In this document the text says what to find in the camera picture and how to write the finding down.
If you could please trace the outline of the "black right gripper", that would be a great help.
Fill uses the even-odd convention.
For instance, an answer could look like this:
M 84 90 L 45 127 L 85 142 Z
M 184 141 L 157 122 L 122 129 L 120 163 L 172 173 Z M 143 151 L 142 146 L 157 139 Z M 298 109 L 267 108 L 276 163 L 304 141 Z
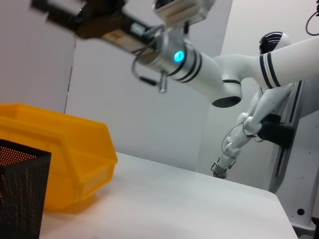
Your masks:
M 151 27 L 126 14 L 85 16 L 49 13 L 47 20 L 70 31 L 82 39 L 99 39 L 130 54 L 137 54 L 150 44 L 150 52 L 158 51 L 159 40 L 147 35 Z

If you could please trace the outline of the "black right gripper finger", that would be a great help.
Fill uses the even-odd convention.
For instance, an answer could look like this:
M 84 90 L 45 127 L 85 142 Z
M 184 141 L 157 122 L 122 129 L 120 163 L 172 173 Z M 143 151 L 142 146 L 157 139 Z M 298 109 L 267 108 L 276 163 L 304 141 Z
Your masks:
M 57 3 L 52 3 L 50 0 L 32 0 L 31 7 L 46 14 L 51 15 L 86 15 L 86 10 L 83 9 L 85 6 L 85 0 L 75 0 L 74 2 L 79 3 L 76 12 L 72 12 Z

